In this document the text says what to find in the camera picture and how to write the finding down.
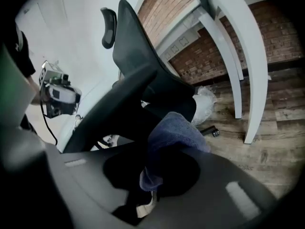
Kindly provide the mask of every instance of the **gray surface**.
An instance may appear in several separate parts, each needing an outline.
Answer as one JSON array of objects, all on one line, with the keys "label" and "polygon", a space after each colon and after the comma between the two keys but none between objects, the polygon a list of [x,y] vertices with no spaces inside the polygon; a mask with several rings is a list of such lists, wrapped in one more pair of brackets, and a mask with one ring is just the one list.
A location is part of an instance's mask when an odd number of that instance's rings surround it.
[{"label": "gray surface", "polygon": [[133,228],[105,211],[90,194],[83,190],[78,180],[71,176],[54,145],[48,145],[47,154],[54,180],[69,209],[75,228]]},{"label": "gray surface", "polygon": [[143,220],[146,229],[211,228],[223,229],[246,222],[227,194],[225,186],[238,181],[250,199],[262,210],[275,203],[274,196],[259,182],[229,160],[197,150],[187,150],[198,162],[201,173],[197,183],[185,194],[161,198]]},{"label": "gray surface", "polygon": [[65,164],[78,161],[69,168],[69,172],[82,189],[108,212],[124,205],[127,191],[114,188],[104,175],[104,162],[120,152],[119,148],[107,148],[83,153],[63,154],[61,158]]}]

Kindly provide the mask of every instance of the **plastic bag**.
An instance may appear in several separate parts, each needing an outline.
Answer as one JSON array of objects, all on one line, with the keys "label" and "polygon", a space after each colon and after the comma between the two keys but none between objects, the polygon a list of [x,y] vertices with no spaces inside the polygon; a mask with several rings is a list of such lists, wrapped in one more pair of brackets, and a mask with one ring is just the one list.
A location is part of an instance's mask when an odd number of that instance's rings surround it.
[{"label": "plastic bag", "polygon": [[197,108],[191,124],[197,126],[212,114],[217,98],[209,89],[201,86],[198,89],[198,94],[194,95],[193,99],[196,101]]}]

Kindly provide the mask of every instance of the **brick wall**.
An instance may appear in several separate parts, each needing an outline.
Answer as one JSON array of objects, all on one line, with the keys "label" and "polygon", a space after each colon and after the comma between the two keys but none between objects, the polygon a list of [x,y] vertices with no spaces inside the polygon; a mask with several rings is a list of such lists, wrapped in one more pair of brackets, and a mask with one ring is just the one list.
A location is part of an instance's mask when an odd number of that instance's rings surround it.
[{"label": "brick wall", "polygon": [[[303,57],[296,30],[289,19],[276,7],[273,0],[252,4],[251,9],[262,33],[268,64]],[[247,68],[240,42],[226,17],[220,19],[228,31],[242,68]],[[199,83],[227,74],[224,61],[205,28],[200,38],[170,60],[182,79],[190,84]]]},{"label": "brick wall", "polygon": [[138,16],[153,45],[159,34],[194,0],[144,0]]}]

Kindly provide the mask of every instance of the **black cable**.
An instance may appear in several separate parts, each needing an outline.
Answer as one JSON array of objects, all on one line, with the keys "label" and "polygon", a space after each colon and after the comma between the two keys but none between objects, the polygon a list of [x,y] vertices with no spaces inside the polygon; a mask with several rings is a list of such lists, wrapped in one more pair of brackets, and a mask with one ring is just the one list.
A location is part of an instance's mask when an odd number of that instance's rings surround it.
[{"label": "black cable", "polygon": [[57,145],[57,138],[55,137],[55,135],[53,134],[53,132],[49,128],[47,120],[46,120],[46,115],[44,114],[44,111],[43,111],[43,107],[42,107],[42,90],[40,90],[40,108],[41,108],[42,116],[43,116],[44,122],[45,122],[45,124],[47,126],[47,129],[49,130],[49,132],[51,133],[51,135],[55,139],[55,146],[56,146]]}]

